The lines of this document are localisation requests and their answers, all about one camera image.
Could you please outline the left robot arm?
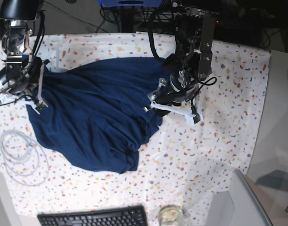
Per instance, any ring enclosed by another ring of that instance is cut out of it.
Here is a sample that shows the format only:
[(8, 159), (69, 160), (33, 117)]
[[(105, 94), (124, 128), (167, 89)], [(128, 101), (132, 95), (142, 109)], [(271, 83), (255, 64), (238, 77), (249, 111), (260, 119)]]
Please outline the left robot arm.
[[(156, 51), (153, 23), (156, 17), (167, 12), (171, 13), (176, 46), (175, 52), (163, 59)], [(160, 78), (157, 89), (148, 94), (150, 105), (144, 108), (145, 112), (155, 109), (161, 116), (179, 114), (191, 127), (204, 120), (198, 96), (203, 87), (217, 82), (215, 76), (210, 76), (215, 23), (213, 12), (182, 5), (158, 8), (149, 16), (151, 52), (170, 76)]]

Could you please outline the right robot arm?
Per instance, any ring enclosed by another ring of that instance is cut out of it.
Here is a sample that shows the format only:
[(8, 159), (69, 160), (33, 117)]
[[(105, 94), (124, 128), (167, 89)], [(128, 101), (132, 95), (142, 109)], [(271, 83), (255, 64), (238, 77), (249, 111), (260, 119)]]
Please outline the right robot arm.
[[(37, 57), (45, 34), (45, 15), (42, 0), (4, 0), (0, 19), (8, 22), (1, 40), (6, 55), (5, 66), (0, 71), (0, 93), (32, 99), (32, 91), (39, 85), (42, 60)], [(33, 30), (29, 21), (40, 19), (34, 45), (30, 45)]]

